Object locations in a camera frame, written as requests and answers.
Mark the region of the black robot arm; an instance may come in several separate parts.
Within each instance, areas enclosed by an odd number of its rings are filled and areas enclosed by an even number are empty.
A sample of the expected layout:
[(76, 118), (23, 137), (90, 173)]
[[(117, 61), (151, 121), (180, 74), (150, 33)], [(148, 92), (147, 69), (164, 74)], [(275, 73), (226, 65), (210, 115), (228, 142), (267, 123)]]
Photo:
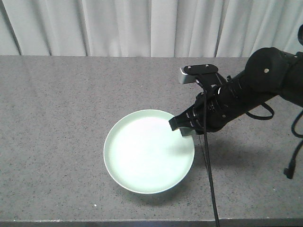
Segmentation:
[(204, 90), (192, 106), (169, 120), (171, 129), (179, 129), (182, 136), (192, 131), (198, 135), (217, 132), (275, 96), (303, 105), (302, 52), (261, 48), (249, 57), (241, 73), (229, 79), (212, 64), (185, 66), (180, 71), (182, 84), (196, 82)]

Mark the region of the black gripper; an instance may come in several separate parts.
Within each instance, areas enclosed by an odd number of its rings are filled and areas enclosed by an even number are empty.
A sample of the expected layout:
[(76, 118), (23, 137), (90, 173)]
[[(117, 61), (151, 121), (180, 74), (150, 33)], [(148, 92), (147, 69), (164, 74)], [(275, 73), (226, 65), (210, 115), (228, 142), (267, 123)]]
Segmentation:
[(169, 120), (170, 128), (180, 130), (182, 137), (217, 132), (231, 121), (231, 91), (227, 86), (217, 87), (210, 98), (199, 94), (187, 113)]

